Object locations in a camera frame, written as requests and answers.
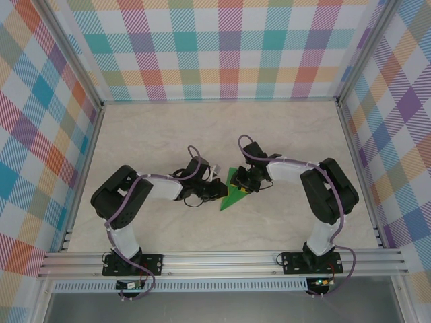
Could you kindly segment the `thin aluminium frame rail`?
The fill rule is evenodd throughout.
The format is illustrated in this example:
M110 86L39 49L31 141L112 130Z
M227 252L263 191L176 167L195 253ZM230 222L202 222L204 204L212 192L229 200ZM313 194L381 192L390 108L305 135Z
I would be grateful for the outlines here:
M310 97L310 98L233 98L233 99L190 99L190 100L105 100L107 105L138 105L138 104L200 104L200 103L232 103L232 102L337 102L335 97Z

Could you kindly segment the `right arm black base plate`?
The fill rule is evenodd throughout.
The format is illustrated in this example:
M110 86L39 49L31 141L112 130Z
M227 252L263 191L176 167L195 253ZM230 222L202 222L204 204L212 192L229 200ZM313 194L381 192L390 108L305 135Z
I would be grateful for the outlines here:
M330 252L315 256L304 252L283 252L281 265L285 275L293 274L339 274L343 273L340 253Z

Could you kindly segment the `green paper sheet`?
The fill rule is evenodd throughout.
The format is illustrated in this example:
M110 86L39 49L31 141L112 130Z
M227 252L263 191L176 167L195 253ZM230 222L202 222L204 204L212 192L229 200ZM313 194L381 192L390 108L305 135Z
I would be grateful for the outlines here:
M231 207L234 203L237 203L238 201L240 201L241 199L249 195L249 193L239 190L236 186L231 185L230 183L232 176L237 170L238 170L237 168L233 168L233 167L230 167L228 170L228 176L226 179L226 186L228 187L228 195L222 199L222 202L220 205L220 211L226 210L228 207Z

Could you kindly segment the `wide aluminium base rail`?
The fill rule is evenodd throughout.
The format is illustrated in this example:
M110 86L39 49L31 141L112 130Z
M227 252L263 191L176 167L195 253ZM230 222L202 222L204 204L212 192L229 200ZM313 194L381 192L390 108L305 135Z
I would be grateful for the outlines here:
M110 252L48 253L42 262L40 279L102 278L102 256ZM409 271L398 249L356 250L356 261L350 252L341 250L345 277L404 276ZM282 277L278 251L231 252L163 252L160 279L191 278L263 278Z

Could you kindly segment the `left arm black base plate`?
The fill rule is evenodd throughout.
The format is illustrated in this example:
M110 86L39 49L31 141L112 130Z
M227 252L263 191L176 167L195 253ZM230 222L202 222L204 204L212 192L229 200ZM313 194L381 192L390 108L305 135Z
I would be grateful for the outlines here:
M162 254L138 254L131 262L151 271L155 276L160 276L163 266ZM106 253L102 256L102 276L139 276L141 269L129 264L116 253Z

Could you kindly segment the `aluminium side rail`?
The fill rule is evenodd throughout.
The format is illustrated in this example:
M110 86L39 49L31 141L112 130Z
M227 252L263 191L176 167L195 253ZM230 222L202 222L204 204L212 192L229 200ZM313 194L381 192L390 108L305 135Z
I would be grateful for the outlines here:
M347 142L347 146L353 161L353 165L356 171L356 176L358 177L358 182L360 185L360 190L362 192L363 200L365 202L368 215L371 220L371 224L373 226L374 233L377 238L378 246L380 248L388 248L387 246L387 239L385 237L385 233L381 230L381 223L378 218L376 207L374 205L374 200L371 197L371 193L368 189L368 185L366 182L365 172L364 168L362 167L362 162L359 156L358 151L356 150L356 146L354 143L354 137L353 134L349 128L349 125L347 123L346 117L343 113L343 109L341 107L341 104L339 102L335 102L337 115L339 117L341 127L343 129L343 133L345 135L345 140Z
M85 160L83 164L83 168L81 171L81 174L79 175L78 182L77 182L77 190L73 197L71 209L67 215L65 226L61 231L60 240L57 244L57 247L55 248L55 252L62 252L67 249L65 248L65 244L67 243L66 236L72 233L73 227L76 221L76 217L79 210L79 205L81 203L81 199L84 193L84 188L86 185L86 180L88 178L88 174L90 171L90 166L92 162L92 158L94 156L94 151L96 148L97 140L100 134L100 130L102 128L102 122L104 120L104 114L105 114L105 104L102 103L101 107L99 107L97 114L96 114L96 120L94 124L94 130L92 132L92 136L90 137L90 141L88 143L88 147L86 149L85 154Z

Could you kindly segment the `aluminium frame post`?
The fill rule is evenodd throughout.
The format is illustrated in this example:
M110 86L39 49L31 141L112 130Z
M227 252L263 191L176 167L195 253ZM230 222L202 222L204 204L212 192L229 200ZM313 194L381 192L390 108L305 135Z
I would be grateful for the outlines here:
M403 0L370 0L371 8L364 13L359 34L354 36L354 51L334 95L339 109L353 91L402 2Z
M64 54L66 61L71 65L71 68L76 74L77 79L81 83L83 89L90 97L90 100L96 105L99 110L103 109L101 97L98 95L87 71L84 69L75 49L72 46L66 32L59 23L54 11L52 10L48 0L32 0L35 8L46 23L53 38L57 42L58 47Z

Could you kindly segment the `grey metal panel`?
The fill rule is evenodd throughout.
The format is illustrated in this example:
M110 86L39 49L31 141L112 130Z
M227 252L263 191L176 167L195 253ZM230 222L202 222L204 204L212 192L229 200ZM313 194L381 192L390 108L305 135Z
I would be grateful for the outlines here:
M302 293L155 293L121 302L105 293L56 293L44 323L404 323L390 296L312 299Z

